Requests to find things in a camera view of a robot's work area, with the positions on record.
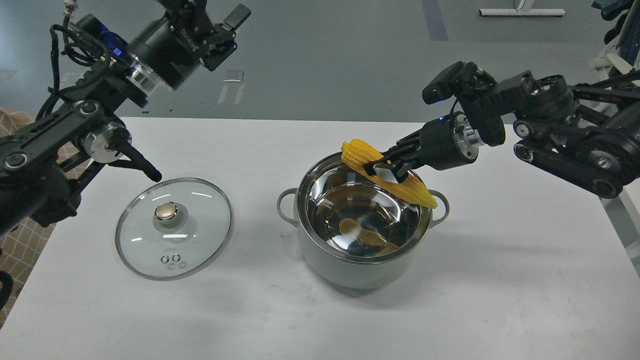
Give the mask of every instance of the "gray floor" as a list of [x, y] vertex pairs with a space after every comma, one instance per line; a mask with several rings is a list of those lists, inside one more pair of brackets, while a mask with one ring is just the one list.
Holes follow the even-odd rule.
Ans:
[[[209, 1], [211, 19], [221, 21], [237, 2]], [[61, 22], [61, 4], [0, 0], [0, 106], [37, 112], [46, 99], [52, 82], [49, 26]], [[153, 0], [79, 4], [74, 20], [92, 13], [126, 40], [163, 14]], [[587, 63], [613, 26], [591, 1], [535, 2], [535, 8], [565, 9], [561, 18], [478, 14], [480, 8], [509, 8], [512, 0], [244, 4], [253, 14], [238, 31], [239, 49], [218, 70], [198, 69], [176, 92], [159, 89], [145, 109], [128, 102], [117, 115], [425, 122], [447, 113], [452, 101], [426, 106], [422, 89], [458, 60], [474, 61], [498, 80], [531, 70], [538, 78], [562, 74], [569, 83], [596, 81]], [[243, 70], [244, 79], [221, 96], [227, 70]], [[83, 71], [61, 60], [65, 85]], [[623, 241], [637, 239], [615, 204], [608, 211]]]

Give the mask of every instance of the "white table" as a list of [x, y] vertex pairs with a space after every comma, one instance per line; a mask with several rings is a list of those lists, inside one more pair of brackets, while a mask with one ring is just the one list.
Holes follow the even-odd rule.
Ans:
[[367, 292], [315, 274], [275, 201], [342, 141], [384, 149], [421, 124], [125, 122], [164, 179], [201, 177], [227, 193], [227, 246], [185, 279], [138, 277], [113, 236], [152, 183], [106, 168], [49, 240], [0, 331], [1, 359], [640, 357], [640, 281], [603, 207], [517, 160], [510, 129], [473, 165], [418, 170], [451, 215], [407, 274]]

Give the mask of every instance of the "cable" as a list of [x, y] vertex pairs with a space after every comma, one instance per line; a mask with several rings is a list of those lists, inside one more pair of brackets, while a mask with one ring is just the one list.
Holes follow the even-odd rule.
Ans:
[[[78, 45], [77, 43], [82, 44], [83, 42], [90, 42], [93, 45], [96, 45], [98, 48], [100, 48], [100, 50], [102, 51], [103, 55], [104, 55], [104, 63], [102, 68], [98, 71], [97, 75], [92, 77], [89, 81], [82, 83], [80, 85], [74, 85], [74, 86], [70, 86], [68, 88], [64, 88], [63, 90], [60, 90], [60, 65], [59, 65], [59, 59], [58, 59], [58, 55], [59, 55], [59, 47], [58, 47], [58, 36], [56, 34], [56, 31], [60, 31], [64, 37], [67, 38], [67, 40], [69, 38], [71, 38], [73, 41], [75, 41], [76, 43], [68, 43], [68, 46], [72, 46], [72, 47], [78, 47], [79, 49], [82, 49], [80, 45]], [[102, 42], [100, 42], [99, 40], [93, 38], [90, 35], [84, 34], [84, 33], [74, 33], [73, 31], [71, 31], [68, 27], [65, 28], [64, 26], [60, 26], [60, 25], [53, 25], [49, 28], [49, 33], [51, 34], [51, 68], [53, 71], [53, 88], [50, 89], [51, 95], [49, 96], [49, 98], [44, 102], [44, 104], [42, 105], [42, 107], [40, 108], [40, 111], [38, 112], [38, 115], [36, 117], [36, 120], [40, 120], [42, 118], [44, 118], [45, 116], [47, 116], [48, 114], [50, 114], [56, 103], [58, 102], [58, 100], [60, 99], [60, 97], [64, 94], [67, 94], [71, 91], [75, 91], [75, 90], [79, 90], [82, 88], [86, 88], [87, 86], [90, 86], [94, 83], [96, 83], [101, 75], [103, 75], [108, 69], [109, 69], [109, 64], [111, 63], [111, 51], [106, 47], [106, 45], [104, 45]], [[77, 56], [82, 56], [79, 53], [73, 51], [74, 53], [77, 54]]]
[[639, 80], [639, 79], [640, 79], [640, 70], [631, 70], [627, 74], [620, 74], [620, 75], [614, 76], [613, 78], [599, 81], [597, 83], [593, 83], [588, 86], [593, 88], [607, 88], [610, 86], [617, 85], [619, 83], [624, 83], [626, 81], [633, 81], [633, 80]]
[[[70, 19], [69, 17], [65, 16], [64, 20], [62, 21], [62, 27], [65, 28], [66, 30], [69, 30], [69, 19]], [[83, 52], [83, 54], [80, 54], [80, 53], [77, 53], [75, 50], [71, 49], [70, 47], [68, 47], [70, 43], [69, 43], [69, 37], [67, 33], [62, 34], [62, 40], [65, 43], [66, 55], [74, 63], [77, 63], [82, 66], [90, 66], [93, 63], [93, 58], [84, 49], [79, 48]]]
[[75, 52], [74, 48], [78, 48], [79, 50], [81, 50], [82, 52], [86, 52], [80, 45], [78, 45], [75, 42], [70, 42], [68, 44], [65, 44], [65, 49], [61, 52], [62, 55], [67, 55], [69, 57], [69, 59], [71, 59], [71, 61], [73, 61], [74, 63], [81, 65], [81, 66], [85, 66], [85, 67], [90, 67], [91, 65], [93, 65], [93, 63], [95, 62], [95, 60], [91, 59], [91, 60], [84, 60], [86, 57], [83, 56], [83, 58], [78, 58], [77, 56], [71, 55], [71, 52]]
[[458, 98], [456, 98], [456, 100], [453, 102], [453, 106], [451, 106], [451, 111], [449, 112], [449, 121], [453, 121], [453, 109], [456, 108], [457, 104], [458, 104]]

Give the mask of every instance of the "pot handle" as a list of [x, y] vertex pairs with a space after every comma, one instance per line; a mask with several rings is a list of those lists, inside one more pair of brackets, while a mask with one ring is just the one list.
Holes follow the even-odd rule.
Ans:
[[429, 190], [429, 193], [434, 197], [437, 197], [438, 199], [442, 200], [442, 202], [444, 203], [444, 215], [442, 215], [442, 217], [437, 220], [433, 220], [433, 219], [431, 220], [431, 222], [429, 223], [429, 229], [431, 229], [432, 227], [443, 222], [449, 216], [450, 207], [449, 207], [449, 201], [444, 195], [442, 195], [441, 192], [436, 190]]
[[287, 189], [285, 191], [283, 191], [280, 196], [278, 197], [278, 203], [276, 205], [276, 209], [278, 210], [278, 215], [280, 215], [280, 217], [282, 218], [282, 220], [285, 220], [286, 222], [290, 223], [291, 225], [293, 225], [293, 227], [298, 227], [300, 226], [300, 222], [297, 221], [294, 218], [290, 218], [287, 215], [282, 213], [282, 199], [284, 199], [285, 196], [287, 195], [294, 195], [295, 193], [298, 192], [298, 188], [291, 188], [291, 189]]

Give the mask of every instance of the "toy corn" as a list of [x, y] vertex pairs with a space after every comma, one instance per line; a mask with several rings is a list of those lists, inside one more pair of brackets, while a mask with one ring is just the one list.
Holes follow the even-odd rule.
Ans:
[[373, 181], [386, 191], [412, 204], [418, 204], [425, 208], [435, 209], [438, 206], [436, 200], [431, 196], [429, 190], [415, 176], [409, 175], [402, 183], [390, 183], [382, 180], [378, 175], [370, 176], [364, 170], [364, 165], [372, 161], [379, 160], [383, 155], [373, 146], [360, 140], [353, 139], [351, 143], [342, 144], [342, 161], [353, 170]]

